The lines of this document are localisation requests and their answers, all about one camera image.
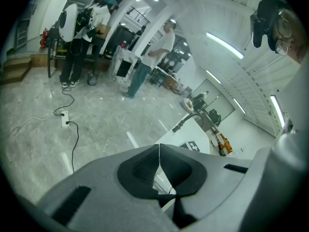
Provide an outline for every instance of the staircase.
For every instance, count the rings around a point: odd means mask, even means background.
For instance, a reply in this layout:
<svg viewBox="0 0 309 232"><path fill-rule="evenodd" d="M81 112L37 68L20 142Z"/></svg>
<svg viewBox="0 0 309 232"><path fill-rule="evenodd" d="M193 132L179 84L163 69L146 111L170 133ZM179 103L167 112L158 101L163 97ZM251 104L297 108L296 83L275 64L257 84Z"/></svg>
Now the staircase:
<svg viewBox="0 0 309 232"><path fill-rule="evenodd" d="M0 85L21 82L32 68L31 58L8 60L3 65L3 78Z"/></svg>

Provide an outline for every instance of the cardboard box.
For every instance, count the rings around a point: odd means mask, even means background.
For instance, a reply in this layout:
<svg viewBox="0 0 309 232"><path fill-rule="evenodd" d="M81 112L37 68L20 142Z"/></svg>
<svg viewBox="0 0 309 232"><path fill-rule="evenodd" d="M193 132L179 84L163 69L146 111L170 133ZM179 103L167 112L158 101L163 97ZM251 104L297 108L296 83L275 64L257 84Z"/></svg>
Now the cardboard box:
<svg viewBox="0 0 309 232"><path fill-rule="evenodd" d="M99 37L99 38L102 38L102 39L105 39L108 32L111 30L111 27L110 26L107 26L107 25L103 25L103 24L99 24L97 27L96 27L96 31L97 32L100 32L100 34L97 34L96 37Z"/></svg>

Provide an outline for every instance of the white t-shirt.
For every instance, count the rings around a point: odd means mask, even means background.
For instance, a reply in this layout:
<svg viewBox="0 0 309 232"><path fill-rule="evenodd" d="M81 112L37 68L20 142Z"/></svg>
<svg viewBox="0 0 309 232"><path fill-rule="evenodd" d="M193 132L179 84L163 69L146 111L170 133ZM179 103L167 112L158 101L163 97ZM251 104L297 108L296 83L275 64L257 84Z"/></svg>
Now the white t-shirt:
<svg viewBox="0 0 309 232"><path fill-rule="evenodd" d="M161 54L155 57L150 57L148 56L148 53L154 52L159 49L166 49L168 51L172 51L173 46L174 46L174 41L175 41L174 32L165 34L161 39L159 39L157 42L155 42L148 48L147 52L144 55L142 63L149 66L151 69L153 69L162 60L164 54Z"/></svg>
<svg viewBox="0 0 309 232"><path fill-rule="evenodd" d="M88 7L89 9L92 8L92 18L89 20L89 25L92 25L91 29L96 28L99 24L107 25L110 20L111 14L107 7L107 5L103 7L99 7L98 4L93 4L92 6ZM89 38L87 35L88 30L84 30L82 28L77 35L74 37L75 39L80 39L83 35L83 39L87 40L88 42L92 41L92 38Z"/></svg>

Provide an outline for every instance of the black pants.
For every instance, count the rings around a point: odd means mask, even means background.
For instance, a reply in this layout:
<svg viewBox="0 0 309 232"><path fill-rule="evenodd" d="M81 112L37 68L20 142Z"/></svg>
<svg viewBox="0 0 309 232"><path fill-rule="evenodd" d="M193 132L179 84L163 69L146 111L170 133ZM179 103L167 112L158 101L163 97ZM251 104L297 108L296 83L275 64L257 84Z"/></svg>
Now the black pants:
<svg viewBox="0 0 309 232"><path fill-rule="evenodd" d="M84 66L84 60L89 48L90 42L84 39L74 39L72 44L70 44L67 54L66 62L62 70L60 81L68 82L70 78L71 69L74 63L74 69L71 76L71 82L76 82L82 73L82 68Z"/></svg>

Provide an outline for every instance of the jeans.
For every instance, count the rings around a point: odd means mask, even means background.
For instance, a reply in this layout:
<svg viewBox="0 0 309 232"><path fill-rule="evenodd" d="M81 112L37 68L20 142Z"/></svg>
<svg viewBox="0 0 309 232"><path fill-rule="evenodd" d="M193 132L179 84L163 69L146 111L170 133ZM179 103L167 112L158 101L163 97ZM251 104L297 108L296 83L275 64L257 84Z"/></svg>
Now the jeans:
<svg viewBox="0 0 309 232"><path fill-rule="evenodd" d="M71 82L76 82L81 77L84 60L89 48L90 42L84 39L74 39L67 51L66 61L62 70L60 81L68 82L72 66L74 64Z"/></svg>
<svg viewBox="0 0 309 232"><path fill-rule="evenodd" d="M151 68L143 63L140 63L138 68L136 69L134 76L132 78L131 85L128 90L128 95L135 96L136 92L140 89L143 84L147 73L151 70Z"/></svg>

